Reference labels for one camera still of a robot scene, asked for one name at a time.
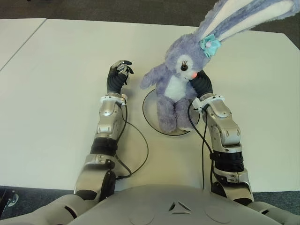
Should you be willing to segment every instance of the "bunny arm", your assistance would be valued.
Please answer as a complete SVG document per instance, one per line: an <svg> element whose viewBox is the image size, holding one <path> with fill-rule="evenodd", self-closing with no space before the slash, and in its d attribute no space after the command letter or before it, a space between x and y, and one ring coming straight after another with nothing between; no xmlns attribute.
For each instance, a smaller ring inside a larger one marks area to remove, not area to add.
<svg viewBox="0 0 300 225"><path fill-rule="evenodd" d="M195 89L192 87L190 82L187 82L186 86L186 98L194 100L197 97Z"/></svg>
<svg viewBox="0 0 300 225"><path fill-rule="evenodd" d="M141 89L146 89L159 82L163 78L163 75L166 73L166 71L167 67L164 63L154 67L143 77L142 82L140 83Z"/></svg>

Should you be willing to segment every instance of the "plush toy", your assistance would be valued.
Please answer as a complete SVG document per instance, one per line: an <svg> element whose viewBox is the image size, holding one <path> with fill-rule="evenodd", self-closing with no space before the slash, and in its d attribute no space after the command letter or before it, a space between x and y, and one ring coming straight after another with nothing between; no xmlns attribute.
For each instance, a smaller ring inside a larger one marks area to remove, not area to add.
<svg viewBox="0 0 300 225"><path fill-rule="evenodd" d="M147 73L140 87L156 84L160 128L171 133L178 127L191 130L187 108L196 93L189 80L215 55L226 38L262 22L283 19L299 12L300 0L220 0L198 29L177 39L165 62Z"/></svg>

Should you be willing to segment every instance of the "black cable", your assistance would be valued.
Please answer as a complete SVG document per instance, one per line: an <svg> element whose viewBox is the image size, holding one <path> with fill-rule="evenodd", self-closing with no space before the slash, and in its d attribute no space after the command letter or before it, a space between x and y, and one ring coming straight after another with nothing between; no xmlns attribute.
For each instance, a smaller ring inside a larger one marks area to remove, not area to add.
<svg viewBox="0 0 300 225"><path fill-rule="evenodd" d="M204 140L206 135L206 127L207 127L207 112L205 110L205 128L204 128L204 135L202 139L202 190L204 190Z"/></svg>
<svg viewBox="0 0 300 225"><path fill-rule="evenodd" d="M131 177L132 175L132 172L131 170L128 168L128 166L125 165L125 163L122 162L122 160L120 160L120 158L118 157L117 154L114 155L114 157L117 159L117 161L128 171L129 175L127 176L122 176L123 178L126 178L126 177Z"/></svg>
<svg viewBox="0 0 300 225"><path fill-rule="evenodd" d="M148 156L149 156L149 146L148 146L148 142L147 142L145 136L141 133L141 131L140 131L135 125L133 125L132 123L129 123L129 122L127 121L127 118L128 118L127 106L125 106L125 110L126 110L126 116L125 116L125 119L124 119L124 115L122 114L122 118L123 118L125 124L124 124L124 127L123 127L123 129L122 129L120 135L119 135L118 140L120 139L121 135L123 134L123 131L124 131L124 129L125 129L125 126L126 126L126 124L128 123L129 125L133 126L133 127L141 134L141 136L143 137L143 139L144 139L144 141L145 141L145 143L146 143L146 146L147 146L147 155L146 155L146 158L145 158L145 160L143 161L143 163L142 163L136 170L134 170L133 172L131 172L131 170L130 170L123 162L122 162L122 160L117 156L117 154L115 154L115 158L117 159L117 161L118 161L118 162L119 162L119 163L120 163L120 164L121 164L128 172L129 172L129 175L126 175L126 176L119 176L116 180L122 180L122 179L124 179L124 178L131 177L133 174L135 174L136 172L138 172L138 171L145 165L145 163L146 163L147 160L148 160Z"/></svg>
<svg viewBox="0 0 300 225"><path fill-rule="evenodd" d="M194 123L192 122L192 119L191 119L191 116L189 113L191 105L192 105L192 103L189 104L188 109L187 109L188 120L191 123L192 127L197 132L197 134L202 138L202 189L204 189L204 143L206 144L210 153L212 153L210 146L208 145L208 143L205 140L206 128L207 128L207 111L205 109L205 129L204 129L204 136L202 136L202 134L200 134L200 132L198 131L198 129L195 127ZM211 185L212 185L212 171L213 171L213 160L211 161L211 165L210 165L210 184Z"/></svg>
<svg viewBox="0 0 300 225"><path fill-rule="evenodd" d="M119 137L117 138L117 143L119 142L119 139L121 138L121 136L122 136L122 134L123 134L123 132L125 130L126 124L127 124L127 118L128 118L127 105L125 105L125 111L126 111L126 116L125 116L125 119L123 118L123 120L124 120L125 123L124 123L123 129L122 129Z"/></svg>
<svg viewBox="0 0 300 225"><path fill-rule="evenodd" d="M195 129L195 131L197 132L197 134L202 138L202 140L204 141L204 143L206 144L208 150L210 151L210 153L212 153L210 146L208 145L207 141L204 139L204 137L202 136L202 134L200 134L200 132L198 131L198 129L195 127L194 123L192 122L191 119L191 115L189 114L189 109L191 108L192 103L189 104L188 108L187 108L187 116L188 116L188 120L191 123L192 127Z"/></svg>

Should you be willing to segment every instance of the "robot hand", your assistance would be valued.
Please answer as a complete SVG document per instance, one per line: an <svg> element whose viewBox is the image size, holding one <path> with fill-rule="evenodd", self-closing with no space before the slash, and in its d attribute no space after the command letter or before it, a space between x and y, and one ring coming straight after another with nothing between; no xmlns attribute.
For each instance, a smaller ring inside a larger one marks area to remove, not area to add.
<svg viewBox="0 0 300 225"><path fill-rule="evenodd" d="M130 61L119 60L111 66L106 83L108 93L121 93L122 86L127 85L129 74L133 74L130 65L132 65Z"/></svg>

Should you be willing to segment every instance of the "gray carpet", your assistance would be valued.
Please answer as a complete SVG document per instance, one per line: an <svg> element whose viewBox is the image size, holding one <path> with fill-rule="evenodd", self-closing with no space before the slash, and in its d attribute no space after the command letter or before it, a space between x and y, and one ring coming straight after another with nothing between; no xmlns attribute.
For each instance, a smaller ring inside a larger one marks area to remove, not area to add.
<svg viewBox="0 0 300 225"><path fill-rule="evenodd" d="M215 0L0 0L0 19L50 18L199 26ZM286 34L300 48L300 14L253 30ZM68 190L16 188L18 203L2 219L34 211ZM300 214L300 192L254 193L263 201Z"/></svg>
<svg viewBox="0 0 300 225"><path fill-rule="evenodd" d="M36 188L15 188L19 195L18 202L13 207L6 207L1 219L30 213L41 206L47 205L60 196L72 194L71 190L51 190ZM258 202L266 202L300 215L300 191L254 193Z"/></svg>

